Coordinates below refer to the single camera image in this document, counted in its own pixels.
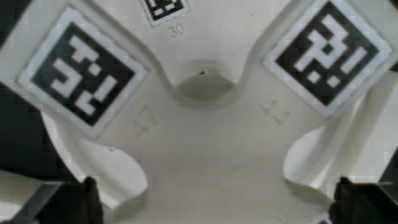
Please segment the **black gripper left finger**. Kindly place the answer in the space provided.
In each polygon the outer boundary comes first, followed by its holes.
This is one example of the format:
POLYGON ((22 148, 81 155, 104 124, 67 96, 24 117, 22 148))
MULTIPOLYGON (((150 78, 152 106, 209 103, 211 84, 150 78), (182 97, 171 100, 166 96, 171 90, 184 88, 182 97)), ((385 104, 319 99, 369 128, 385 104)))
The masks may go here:
POLYGON ((12 218, 12 224, 106 224, 97 179, 47 182, 12 218))

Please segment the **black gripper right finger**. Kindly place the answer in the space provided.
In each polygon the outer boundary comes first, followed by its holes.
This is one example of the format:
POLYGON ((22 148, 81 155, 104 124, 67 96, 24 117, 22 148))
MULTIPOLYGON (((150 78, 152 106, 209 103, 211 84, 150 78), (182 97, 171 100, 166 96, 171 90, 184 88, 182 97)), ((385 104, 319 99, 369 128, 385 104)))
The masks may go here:
POLYGON ((330 208, 333 224, 398 224, 398 184, 340 179, 330 208))

